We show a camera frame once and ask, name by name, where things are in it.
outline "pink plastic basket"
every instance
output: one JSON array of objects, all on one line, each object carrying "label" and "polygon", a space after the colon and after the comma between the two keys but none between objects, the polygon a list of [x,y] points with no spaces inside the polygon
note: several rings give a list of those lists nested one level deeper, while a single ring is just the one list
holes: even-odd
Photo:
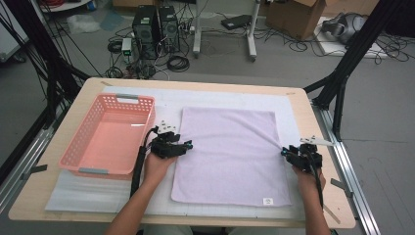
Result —
[{"label": "pink plastic basket", "polygon": [[99,94],[61,157],[60,168],[82,176],[130,178],[156,117],[154,104],[148,96]]}]

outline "towel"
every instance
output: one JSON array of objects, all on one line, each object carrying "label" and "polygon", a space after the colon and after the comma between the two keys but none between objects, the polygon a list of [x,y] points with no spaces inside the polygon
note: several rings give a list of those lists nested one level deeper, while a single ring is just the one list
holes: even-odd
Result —
[{"label": "towel", "polygon": [[176,162],[171,198],[195,204],[291,204],[275,114],[183,109],[181,140],[194,148]]}]

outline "human arm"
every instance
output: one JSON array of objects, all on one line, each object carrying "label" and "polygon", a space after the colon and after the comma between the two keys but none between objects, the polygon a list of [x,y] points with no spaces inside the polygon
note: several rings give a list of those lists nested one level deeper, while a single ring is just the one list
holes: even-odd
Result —
[{"label": "human arm", "polygon": [[168,167],[177,158],[161,159],[150,153],[144,166],[144,180],[140,188],[134,193],[122,210],[116,215],[106,235],[110,234],[136,234],[143,218],[147,205],[156,188],[164,179]]},{"label": "human arm", "polygon": [[[299,180],[299,189],[305,211],[305,233],[307,235],[329,235],[330,229],[324,217],[323,209],[320,206],[316,181],[313,175],[302,172],[293,166]],[[321,181],[321,188],[324,189],[326,179],[321,171],[317,170]]]}]

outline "forearm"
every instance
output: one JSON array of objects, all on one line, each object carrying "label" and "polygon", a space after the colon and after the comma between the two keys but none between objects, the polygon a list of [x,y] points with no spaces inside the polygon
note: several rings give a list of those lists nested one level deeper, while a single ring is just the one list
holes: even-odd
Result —
[{"label": "forearm", "polygon": [[136,234],[156,187],[143,183],[116,215],[106,234]]},{"label": "forearm", "polygon": [[329,226],[319,204],[318,193],[313,192],[302,197],[305,211],[305,231],[307,235],[330,234]]}]

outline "wooden table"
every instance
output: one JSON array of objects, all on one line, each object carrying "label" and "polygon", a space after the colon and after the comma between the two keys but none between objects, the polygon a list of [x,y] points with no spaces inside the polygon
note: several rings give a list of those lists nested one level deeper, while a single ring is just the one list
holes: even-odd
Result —
[{"label": "wooden table", "polygon": [[[222,91],[267,95],[283,95],[290,99],[300,136],[322,137],[314,112],[311,109],[305,92],[300,88],[268,87],[233,84],[193,83],[153,80],[124,80],[109,78],[90,78],[82,87],[72,107],[67,113],[61,126],[55,133],[47,150],[38,165],[48,165],[46,171],[34,173],[26,182],[24,188],[9,211],[10,219],[18,220],[50,220],[50,221],[99,221],[110,222],[115,213],[67,212],[45,211],[50,195],[58,180],[61,170],[58,161],[65,151],[76,128],[81,124],[95,96],[105,86],[127,86],[142,88],[160,88],[194,91]],[[355,225],[354,216],[347,201],[345,192],[331,185],[330,179],[339,180],[329,151],[319,147],[323,155],[324,174],[328,183],[324,189],[325,216],[332,228],[352,228]],[[204,226],[277,226],[277,227],[303,227],[303,220],[291,219],[263,219],[238,217],[198,217],[177,215],[146,215],[143,223],[160,224],[189,224]]]}]

